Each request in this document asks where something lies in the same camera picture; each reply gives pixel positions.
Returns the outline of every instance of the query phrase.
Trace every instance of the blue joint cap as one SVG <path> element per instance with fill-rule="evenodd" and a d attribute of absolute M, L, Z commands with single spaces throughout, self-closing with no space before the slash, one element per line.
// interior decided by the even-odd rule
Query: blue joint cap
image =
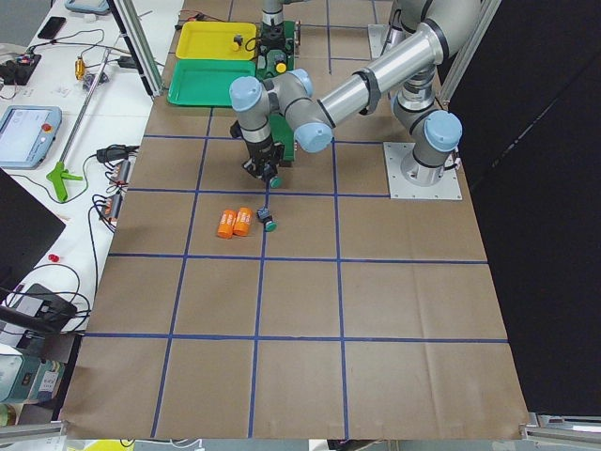
<path fill-rule="evenodd" d="M 307 91 L 307 96 L 313 96 L 313 82 L 311 81 L 311 77 L 309 73 L 305 69 L 294 69 L 289 73 L 297 77 L 302 85 L 304 86 L 304 90 Z"/>
<path fill-rule="evenodd" d="M 309 153 L 323 150 L 332 138 L 331 128 L 321 122 L 303 124 L 294 131 L 294 139 Z"/>
<path fill-rule="evenodd" d="M 229 97 L 235 111 L 248 111 L 261 99 L 263 86 L 254 77 L 240 77 L 229 86 Z"/>
<path fill-rule="evenodd" d="M 450 152 L 456 148 L 462 133 L 461 121 L 446 111 L 431 113 L 424 123 L 425 139 L 438 152 Z"/>

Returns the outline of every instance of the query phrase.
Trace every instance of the plastic tray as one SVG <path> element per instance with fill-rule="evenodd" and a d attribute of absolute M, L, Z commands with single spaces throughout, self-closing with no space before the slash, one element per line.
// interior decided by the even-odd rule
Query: plastic tray
<path fill-rule="evenodd" d="M 176 63 L 167 100 L 175 105 L 232 106 L 229 86 L 254 76 L 253 61 L 181 59 Z"/>
<path fill-rule="evenodd" d="M 236 35 L 242 36 L 242 45 L 235 51 L 232 43 Z M 187 22 L 181 30 L 176 56 L 179 59 L 251 59 L 254 56 L 256 25 L 237 22 Z"/>

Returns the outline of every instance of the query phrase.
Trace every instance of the white and blue device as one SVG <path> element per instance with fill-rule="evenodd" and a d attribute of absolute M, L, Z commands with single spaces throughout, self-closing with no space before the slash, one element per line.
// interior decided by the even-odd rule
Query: white and blue device
<path fill-rule="evenodd" d="M 9 106 L 0 121 L 0 167 L 33 169 L 46 157 L 60 126 L 55 106 Z"/>

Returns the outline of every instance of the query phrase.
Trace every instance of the white mounting plate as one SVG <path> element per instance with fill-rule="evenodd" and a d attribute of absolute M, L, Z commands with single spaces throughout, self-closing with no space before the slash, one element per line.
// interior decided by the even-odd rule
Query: white mounting plate
<path fill-rule="evenodd" d="M 401 162 L 413 150 L 413 143 L 383 143 L 391 199 L 410 200 L 462 200 L 459 181 L 454 169 L 444 171 L 442 179 L 433 186 L 417 186 L 401 173 Z M 449 156 L 447 165 L 453 164 Z"/>
<path fill-rule="evenodd" d="M 386 31 L 388 25 L 367 25 L 367 35 L 369 36 L 369 50 L 372 53 L 372 59 L 378 58 L 382 54 L 382 33 Z"/>

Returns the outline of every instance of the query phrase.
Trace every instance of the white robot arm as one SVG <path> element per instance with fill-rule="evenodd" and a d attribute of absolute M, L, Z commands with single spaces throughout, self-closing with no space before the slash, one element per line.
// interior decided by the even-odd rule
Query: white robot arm
<path fill-rule="evenodd" d="M 233 134 L 244 138 L 250 154 L 243 167 L 266 183 L 277 180 L 281 150 L 273 143 L 270 114 L 284 116 L 302 148 L 318 152 L 332 140 L 333 128 L 357 113 L 373 113 L 381 96 L 403 83 L 393 111 L 416 141 L 404 169 L 413 183 L 435 183 L 462 133 L 454 115 L 434 106 L 435 65 L 463 46 L 479 11 L 479 0 L 394 0 L 384 53 L 317 101 L 311 99 L 313 86 L 304 70 L 263 82 L 239 78 L 230 86 L 230 97 L 238 119 Z"/>

